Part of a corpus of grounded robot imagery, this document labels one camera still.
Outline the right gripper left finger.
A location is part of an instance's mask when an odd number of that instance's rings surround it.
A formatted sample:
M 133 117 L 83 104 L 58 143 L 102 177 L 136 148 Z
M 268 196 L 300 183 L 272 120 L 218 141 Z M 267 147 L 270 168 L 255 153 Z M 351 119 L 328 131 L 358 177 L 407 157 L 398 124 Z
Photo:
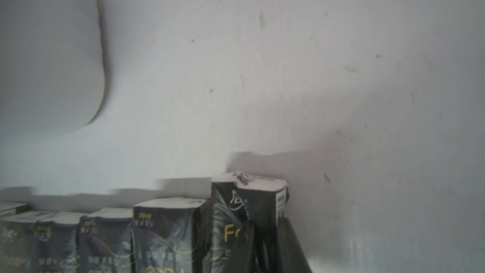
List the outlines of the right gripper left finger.
M 231 250 L 223 273 L 255 272 L 255 224 L 245 221 Z

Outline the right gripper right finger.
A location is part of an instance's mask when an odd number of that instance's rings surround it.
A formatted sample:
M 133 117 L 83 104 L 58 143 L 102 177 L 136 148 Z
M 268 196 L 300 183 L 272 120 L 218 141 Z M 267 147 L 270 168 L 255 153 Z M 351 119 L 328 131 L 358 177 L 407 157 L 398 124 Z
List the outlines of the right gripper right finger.
M 279 219 L 277 226 L 277 272 L 312 273 L 308 260 L 289 219 Z

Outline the black tissue pack seven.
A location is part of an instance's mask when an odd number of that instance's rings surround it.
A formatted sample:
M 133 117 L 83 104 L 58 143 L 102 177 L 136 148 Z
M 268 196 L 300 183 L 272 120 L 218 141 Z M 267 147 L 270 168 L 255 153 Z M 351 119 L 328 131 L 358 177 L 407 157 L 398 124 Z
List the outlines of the black tissue pack seven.
M 243 222 L 255 224 L 257 272 L 276 272 L 277 225 L 284 216 L 289 183 L 242 171 L 211 178 L 210 271 L 222 272 Z

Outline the black tissue pack six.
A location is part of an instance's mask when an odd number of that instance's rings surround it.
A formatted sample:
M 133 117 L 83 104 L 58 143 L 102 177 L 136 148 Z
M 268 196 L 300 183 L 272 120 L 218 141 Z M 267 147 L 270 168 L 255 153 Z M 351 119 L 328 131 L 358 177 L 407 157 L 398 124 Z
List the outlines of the black tissue pack six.
M 209 272 L 210 201 L 155 198 L 133 207 L 136 272 Z

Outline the black tissue pack five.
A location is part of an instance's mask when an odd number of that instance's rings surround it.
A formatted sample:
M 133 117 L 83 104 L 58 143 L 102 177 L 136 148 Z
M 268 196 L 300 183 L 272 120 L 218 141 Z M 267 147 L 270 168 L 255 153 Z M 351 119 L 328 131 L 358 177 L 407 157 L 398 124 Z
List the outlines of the black tissue pack five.
M 106 207 L 80 218 L 80 272 L 134 272 L 133 210 Z

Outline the black tissue pack three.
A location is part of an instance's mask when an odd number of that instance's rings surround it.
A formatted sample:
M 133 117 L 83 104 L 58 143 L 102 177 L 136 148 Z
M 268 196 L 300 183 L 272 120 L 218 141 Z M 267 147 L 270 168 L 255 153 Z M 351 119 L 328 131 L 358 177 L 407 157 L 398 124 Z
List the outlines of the black tissue pack three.
M 1 218 L 1 272 L 34 272 L 35 223 L 54 214 L 27 211 Z

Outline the black tissue pack two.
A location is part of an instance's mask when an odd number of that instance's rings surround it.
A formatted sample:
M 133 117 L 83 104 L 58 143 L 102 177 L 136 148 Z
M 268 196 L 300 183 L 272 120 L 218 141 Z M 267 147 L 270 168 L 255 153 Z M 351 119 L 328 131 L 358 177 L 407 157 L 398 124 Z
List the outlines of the black tissue pack two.
M 14 216 L 29 210 L 27 203 L 0 202 L 0 217 Z

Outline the white storage box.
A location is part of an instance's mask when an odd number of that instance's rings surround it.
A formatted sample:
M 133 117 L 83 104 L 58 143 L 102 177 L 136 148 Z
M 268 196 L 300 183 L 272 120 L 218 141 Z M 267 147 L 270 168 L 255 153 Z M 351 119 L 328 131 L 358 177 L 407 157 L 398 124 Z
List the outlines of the white storage box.
M 97 0 L 1 0 L 1 143 L 88 125 L 105 92 Z

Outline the black tissue pack four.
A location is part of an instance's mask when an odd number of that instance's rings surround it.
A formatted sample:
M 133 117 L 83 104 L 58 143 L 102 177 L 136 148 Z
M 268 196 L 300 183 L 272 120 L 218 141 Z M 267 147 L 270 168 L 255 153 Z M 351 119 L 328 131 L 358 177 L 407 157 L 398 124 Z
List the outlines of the black tissue pack four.
M 35 223 L 35 272 L 78 272 L 82 212 L 57 212 Z

